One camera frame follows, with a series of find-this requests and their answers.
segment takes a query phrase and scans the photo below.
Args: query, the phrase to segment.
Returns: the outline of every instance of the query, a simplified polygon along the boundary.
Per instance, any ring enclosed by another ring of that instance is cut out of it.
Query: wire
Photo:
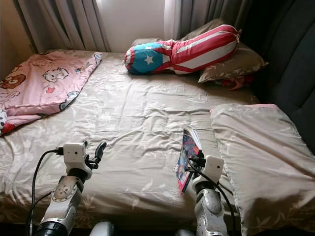
[[[193,164],[191,163],[191,161],[188,159],[188,163],[190,165],[190,167],[197,172],[198,174],[200,174],[202,177],[204,177],[206,180],[208,180],[211,184],[213,184],[223,195],[228,208],[230,209],[231,215],[232,215],[232,222],[233,222],[233,226],[232,226],[232,236],[235,236],[235,231],[236,231],[236,224],[235,224],[235,217],[234,217],[234,212],[231,206],[230,201],[228,200],[226,194],[224,193],[224,191],[216,184],[214,183],[209,177],[207,177],[204,173],[202,173],[200,170],[198,170],[196,167],[193,166]]]
[[[27,235],[28,236],[32,236],[34,208],[35,208],[36,204],[40,200],[42,200],[44,197],[47,197],[46,195],[44,195],[43,197],[41,197],[39,200],[37,200],[35,202],[35,181],[36,181],[37,172],[39,170],[40,164],[41,164],[42,160],[44,159],[44,157],[47,154],[54,153],[54,152],[57,153],[58,150],[49,150],[49,151],[46,151],[44,154],[42,154],[42,156],[40,157],[40,159],[38,161],[38,164],[36,166],[36,169],[35,169],[35,172],[34,172],[34,175],[33,175],[33,181],[32,181],[32,184],[31,184],[31,208],[30,208],[30,211],[29,211],[29,216],[27,218]]]
[[[34,209],[37,205],[37,203],[39,203],[41,200],[43,200],[44,198],[48,197],[51,194],[51,192],[45,194],[44,196],[40,197],[33,206],[31,206],[30,210],[29,210],[29,214],[28,214],[28,218],[27,218],[27,225],[29,224],[29,221],[31,220],[31,218],[33,218],[33,214],[34,214]]]

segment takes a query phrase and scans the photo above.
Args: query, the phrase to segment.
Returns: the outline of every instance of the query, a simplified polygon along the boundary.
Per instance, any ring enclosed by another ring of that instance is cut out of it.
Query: mattress
[[[246,88],[229,91],[199,84],[197,75],[130,76],[123,58],[124,54],[104,53],[68,108],[0,138],[1,222],[24,223],[32,176],[45,151],[86,140],[90,155],[100,142],[108,145],[99,168],[85,182],[76,227],[90,228],[101,220],[123,229],[195,226],[195,194],[190,187],[179,193],[174,173],[183,128],[197,131],[205,155],[219,157],[209,110],[222,103],[257,100]],[[37,175],[36,198],[51,191],[61,175],[65,175],[63,157],[47,156]],[[225,175],[220,182],[232,201]],[[38,204],[37,221],[48,204],[49,199]]]

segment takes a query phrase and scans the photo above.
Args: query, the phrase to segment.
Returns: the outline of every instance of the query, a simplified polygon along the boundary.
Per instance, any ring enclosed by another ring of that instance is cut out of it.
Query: curtain
[[[165,0],[164,40],[177,39],[179,37],[181,5],[181,0]]]
[[[222,18],[227,24],[241,29],[252,0],[181,0],[180,4],[177,2],[177,0],[165,0],[164,31],[167,33],[174,25],[176,29],[173,39],[182,38],[215,18]],[[174,5],[179,8],[178,14],[172,9]]]
[[[39,53],[109,51],[96,0],[18,0]]]

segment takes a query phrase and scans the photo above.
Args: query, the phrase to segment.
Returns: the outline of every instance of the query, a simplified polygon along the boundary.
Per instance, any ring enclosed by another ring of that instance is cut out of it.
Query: pink blanket
[[[0,135],[63,110],[80,93],[102,53],[62,50],[33,55],[0,81]]]

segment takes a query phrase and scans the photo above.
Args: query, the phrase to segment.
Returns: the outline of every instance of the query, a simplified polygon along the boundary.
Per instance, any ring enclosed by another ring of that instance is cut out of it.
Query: gray curtain
[[[179,38],[215,18],[241,29],[252,0],[182,0]]]
[[[96,0],[18,0],[39,53],[109,51]]]

